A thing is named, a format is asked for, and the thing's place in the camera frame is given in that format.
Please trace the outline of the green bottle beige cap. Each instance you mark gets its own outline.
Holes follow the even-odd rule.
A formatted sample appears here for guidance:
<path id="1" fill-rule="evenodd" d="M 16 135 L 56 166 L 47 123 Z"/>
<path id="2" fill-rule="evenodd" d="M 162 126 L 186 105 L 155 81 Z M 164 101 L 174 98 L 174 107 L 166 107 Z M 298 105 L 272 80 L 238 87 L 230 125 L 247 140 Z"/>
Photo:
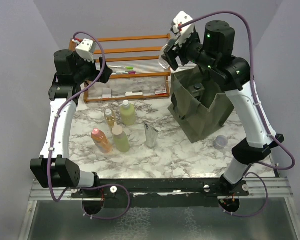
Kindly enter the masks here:
<path id="1" fill-rule="evenodd" d="M 117 125 L 115 123 L 111 132 L 117 149 L 122 153 L 128 152 L 130 150 L 130 144 L 129 144 L 128 137 L 124 132 L 123 128 L 120 125 Z"/>

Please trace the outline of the clear square bottle black cap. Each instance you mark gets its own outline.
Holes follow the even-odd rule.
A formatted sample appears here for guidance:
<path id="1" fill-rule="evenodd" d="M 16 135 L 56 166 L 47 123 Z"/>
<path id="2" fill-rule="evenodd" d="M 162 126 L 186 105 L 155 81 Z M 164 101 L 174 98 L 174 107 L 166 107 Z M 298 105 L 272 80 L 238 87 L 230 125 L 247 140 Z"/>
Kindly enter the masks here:
<path id="1" fill-rule="evenodd" d="M 205 92 L 205 87 L 201 83 L 195 83 L 188 87 L 188 91 L 194 98 L 200 98 Z"/>

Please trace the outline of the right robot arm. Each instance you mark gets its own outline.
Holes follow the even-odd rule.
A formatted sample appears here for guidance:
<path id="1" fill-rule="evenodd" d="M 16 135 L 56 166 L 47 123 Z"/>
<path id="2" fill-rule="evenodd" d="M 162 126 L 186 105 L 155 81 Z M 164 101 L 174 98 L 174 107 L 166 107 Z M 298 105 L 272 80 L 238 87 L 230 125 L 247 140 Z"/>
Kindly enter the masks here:
<path id="1" fill-rule="evenodd" d="M 200 41 L 195 26 L 182 30 L 161 49 L 160 58 L 174 71 L 180 59 L 183 65 L 193 62 L 231 102 L 243 125 L 246 137 L 232 149 L 233 160 L 220 177 L 220 191 L 230 196 L 238 189 L 250 165 L 261 164 L 273 148 L 285 140 L 270 125 L 251 80 L 248 62 L 232 55 L 235 30 L 225 21 L 210 21 Z"/>

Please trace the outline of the green lotion bottle white cap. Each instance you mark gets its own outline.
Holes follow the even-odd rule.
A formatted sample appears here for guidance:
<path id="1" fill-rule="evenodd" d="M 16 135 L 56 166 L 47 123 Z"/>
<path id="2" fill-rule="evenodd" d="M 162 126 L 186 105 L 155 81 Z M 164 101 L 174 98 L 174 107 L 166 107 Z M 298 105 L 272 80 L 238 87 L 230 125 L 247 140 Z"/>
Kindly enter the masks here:
<path id="1" fill-rule="evenodd" d="M 124 100 L 119 107 L 122 123 L 126 126 L 132 126 L 136 122 L 135 106 L 128 100 Z"/>

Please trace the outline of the green canvas bag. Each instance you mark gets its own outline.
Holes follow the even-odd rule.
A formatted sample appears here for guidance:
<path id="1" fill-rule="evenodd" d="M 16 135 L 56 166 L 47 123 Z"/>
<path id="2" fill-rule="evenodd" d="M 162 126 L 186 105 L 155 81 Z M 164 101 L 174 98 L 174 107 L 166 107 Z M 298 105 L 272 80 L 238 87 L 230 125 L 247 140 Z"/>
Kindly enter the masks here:
<path id="1" fill-rule="evenodd" d="M 196 83 L 205 87 L 200 98 L 193 97 L 188 91 L 189 86 Z M 221 129 L 234 110 L 208 71 L 198 66 L 172 73 L 170 93 L 168 110 L 191 143 L 204 140 Z"/>

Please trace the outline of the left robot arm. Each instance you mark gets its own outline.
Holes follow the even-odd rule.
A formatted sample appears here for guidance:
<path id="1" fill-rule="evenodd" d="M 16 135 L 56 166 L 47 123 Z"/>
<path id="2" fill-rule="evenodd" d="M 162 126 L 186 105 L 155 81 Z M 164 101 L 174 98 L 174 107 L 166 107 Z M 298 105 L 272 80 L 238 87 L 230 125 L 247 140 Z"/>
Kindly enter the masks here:
<path id="1" fill-rule="evenodd" d="M 112 70 L 104 56 L 99 57 L 100 69 L 95 60 L 85 60 L 82 53 L 68 49 L 54 53 L 56 73 L 48 91 L 50 119 L 46 139 L 38 158 L 30 161 L 30 170 L 43 188 L 83 188 L 87 196 L 96 197 L 101 190 L 95 172 L 80 170 L 70 160 L 69 140 L 72 121 L 87 81 L 107 83 Z"/>

